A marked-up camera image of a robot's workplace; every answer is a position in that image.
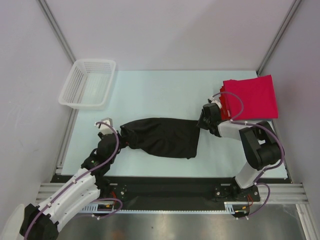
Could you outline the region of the right aluminium frame post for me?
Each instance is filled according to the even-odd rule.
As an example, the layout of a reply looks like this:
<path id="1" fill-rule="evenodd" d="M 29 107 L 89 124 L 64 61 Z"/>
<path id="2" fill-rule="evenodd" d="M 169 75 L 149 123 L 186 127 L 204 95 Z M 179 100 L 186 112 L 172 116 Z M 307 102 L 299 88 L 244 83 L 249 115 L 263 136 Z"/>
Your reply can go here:
<path id="1" fill-rule="evenodd" d="M 270 62 L 273 54 L 275 53 L 278 45 L 280 44 L 283 36 L 285 35 L 287 29 L 289 28 L 291 22 L 295 18 L 295 15 L 299 11 L 303 2 L 304 2 L 304 0 L 294 0 L 292 2 L 287 14 L 285 15 L 285 17 L 284 17 L 276 35 L 275 35 L 275 37 L 273 38 L 273 40 L 271 42 L 271 45 L 269 46 L 260 65 L 258 66 L 258 68 L 255 71 L 258 77 L 263 73 L 264 69 L 266 68 L 266 66 Z"/>

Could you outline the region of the left aluminium frame post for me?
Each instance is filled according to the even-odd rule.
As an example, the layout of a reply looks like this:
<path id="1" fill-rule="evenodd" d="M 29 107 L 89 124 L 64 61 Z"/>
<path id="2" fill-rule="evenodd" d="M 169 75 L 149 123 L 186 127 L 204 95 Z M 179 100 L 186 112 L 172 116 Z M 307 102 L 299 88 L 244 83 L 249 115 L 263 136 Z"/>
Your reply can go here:
<path id="1" fill-rule="evenodd" d="M 53 34 L 55 35 L 57 41 L 59 42 L 65 56 L 68 61 L 73 65 L 77 60 L 70 44 L 68 43 L 56 17 L 53 14 L 48 2 L 46 0 L 36 0 L 37 4 L 40 7 L 45 19 L 47 20 Z"/>

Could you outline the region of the pink folded t shirt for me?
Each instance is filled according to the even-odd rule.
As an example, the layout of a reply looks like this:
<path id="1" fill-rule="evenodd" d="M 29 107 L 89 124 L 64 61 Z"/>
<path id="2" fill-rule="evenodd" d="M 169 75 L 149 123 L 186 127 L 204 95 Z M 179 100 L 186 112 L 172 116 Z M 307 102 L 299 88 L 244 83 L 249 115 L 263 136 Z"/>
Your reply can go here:
<path id="1" fill-rule="evenodd" d="M 271 75 L 244 80 L 225 80 L 226 109 L 233 120 L 277 119 L 279 117 Z"/>

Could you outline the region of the white plastic basket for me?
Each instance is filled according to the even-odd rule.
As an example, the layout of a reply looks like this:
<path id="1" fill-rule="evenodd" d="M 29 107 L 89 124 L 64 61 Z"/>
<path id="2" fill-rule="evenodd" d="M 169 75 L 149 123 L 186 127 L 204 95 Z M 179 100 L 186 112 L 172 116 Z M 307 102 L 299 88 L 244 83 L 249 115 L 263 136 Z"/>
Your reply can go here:
<path id="1" fill-rule="evenodd" d="M 82 58 L 74 62 L 58 103 L 76 110 L 103 110 L 111 92 L 116 62 Z"/>

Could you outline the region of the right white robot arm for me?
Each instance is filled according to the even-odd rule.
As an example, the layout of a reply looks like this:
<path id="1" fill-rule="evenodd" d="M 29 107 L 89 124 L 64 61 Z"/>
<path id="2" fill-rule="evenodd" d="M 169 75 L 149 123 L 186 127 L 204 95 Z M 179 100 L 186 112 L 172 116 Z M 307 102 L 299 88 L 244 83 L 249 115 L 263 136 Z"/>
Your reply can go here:
<path id="1" fill-rule="evenodd" d="M 237 201 L 248 196 L 265 172 L 280 167 L 285 160 L 284 147 L 267 121 L 223 120 L 219 106 L 207 103 L 202 107 L 197 126 L 218 138 L 241 142 L 246 163 L 232 179 L 227 194 Z"/>

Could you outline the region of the red folded t shirt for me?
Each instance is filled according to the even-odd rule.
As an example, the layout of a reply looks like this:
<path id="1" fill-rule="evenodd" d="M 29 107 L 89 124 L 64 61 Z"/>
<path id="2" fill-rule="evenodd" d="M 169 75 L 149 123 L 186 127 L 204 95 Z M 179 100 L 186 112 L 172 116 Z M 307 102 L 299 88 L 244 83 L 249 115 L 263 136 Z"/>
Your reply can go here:
<path id="1" fill-rule="evenodd" d="M 230 116 L 230 108 L 229 108 L 229 105 L 228 105 L 228 101 L 225 97 L 225 95 L 223 94 L 223 92 L 225 92 L 225 87 L 222 86 L 220 88 L 220 95 L 219 95 L 219 101 L 221 103 L 221 108 L 220 108 L 220 113 L 221 113 L 221 119 L 222 120 L 230 120 L 231 119 L 231 116 Z"/>

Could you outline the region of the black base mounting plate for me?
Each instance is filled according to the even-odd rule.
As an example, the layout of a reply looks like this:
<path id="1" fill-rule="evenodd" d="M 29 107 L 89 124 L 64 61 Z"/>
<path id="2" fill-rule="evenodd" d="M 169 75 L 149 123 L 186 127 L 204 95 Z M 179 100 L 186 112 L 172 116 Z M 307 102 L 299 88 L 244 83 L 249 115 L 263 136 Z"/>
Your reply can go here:
<path id="1" fill-rule="evenodd" d="M 263 199 L 262 185 L 235 196 L 230 193 L 233 178 L 104 176 L 110 181 L 117 207 L 125 209 L 209 210 L 216 203 L 257 204 Z"/>

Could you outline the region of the aluminium frame post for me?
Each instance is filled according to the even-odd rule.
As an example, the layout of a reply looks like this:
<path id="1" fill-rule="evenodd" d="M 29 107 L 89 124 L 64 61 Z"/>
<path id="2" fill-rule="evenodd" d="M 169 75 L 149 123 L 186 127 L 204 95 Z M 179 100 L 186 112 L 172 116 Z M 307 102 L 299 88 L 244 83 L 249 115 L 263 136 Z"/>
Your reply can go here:
<path id="1" fill-rule="evenodd" d="M 37 4 L 40 7 L 45 19 L 47 20 L 53 34 L 55 35 L 57 41 L 59 42 L 65 56 L 68 61 L 73 65 L 77 60 L 70 44 L 68 43 L 56 17 L 53 14 L 48 2 L 46 0 L 36 0 Z"/>
<path id="2" fill-rule="evenodd" d="M 283 36 L 285 35 L 287 29 L 289 28 L 291 22 L 295 18 L 295 15 L 299 11 L 303 2 L 304 2 L 304 0 L 294 0 L 292 2 L 287 14 L 285 15 L 285 17 L 284 17 L 276 35 L 275 35 L 275 37 L 273 38 L 273 40 L 271 42 L 271 45 L 269 46 L 260 65 L 258 66 L 258 68 L 255 71 L 258 77 L 263 73 L 264 69 L 266 68 L 266 66 L 270 62 L 273 54 L 275 53 L 278 45 L 280 44 Z"/>

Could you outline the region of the black t shirt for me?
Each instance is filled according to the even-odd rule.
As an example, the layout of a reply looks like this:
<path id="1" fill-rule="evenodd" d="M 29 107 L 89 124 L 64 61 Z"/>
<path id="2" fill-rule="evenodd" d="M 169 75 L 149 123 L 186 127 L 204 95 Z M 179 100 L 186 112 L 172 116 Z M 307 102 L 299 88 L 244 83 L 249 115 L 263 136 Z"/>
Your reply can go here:
<path id="1" fill-rule="evenodd" d="M 191 159 L 197 155 L 200 128 L 196 120 L 145 118 L 120 126 L 123 147 L 163 158 Z"/>

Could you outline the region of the aluminium front rail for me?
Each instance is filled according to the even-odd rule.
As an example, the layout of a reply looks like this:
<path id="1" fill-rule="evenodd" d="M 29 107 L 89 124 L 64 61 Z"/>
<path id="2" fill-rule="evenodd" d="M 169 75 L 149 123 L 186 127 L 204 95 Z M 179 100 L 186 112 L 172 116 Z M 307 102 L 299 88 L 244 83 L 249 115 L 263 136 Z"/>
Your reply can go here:
<path id="1" fill-rule="evenodd" d="M 42 183 L 35 203 L 38 204 L 59 190 L 63 183 Z M 270 196 L 268 204 L 308 204 L 309 200 L 302 183 L 268 183 Z"/>

